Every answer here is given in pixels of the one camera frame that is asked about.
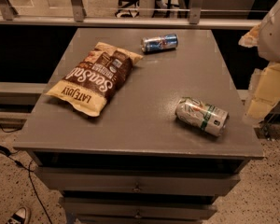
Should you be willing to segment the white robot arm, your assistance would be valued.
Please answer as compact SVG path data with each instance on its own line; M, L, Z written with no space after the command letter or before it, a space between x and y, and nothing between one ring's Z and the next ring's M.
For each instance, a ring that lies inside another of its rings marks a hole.
M253 72L245 100L243 121L255 125L262 122L280 101L280 0L260 24L240 38L238 44L256 47L260 58L269 62L262 71Z

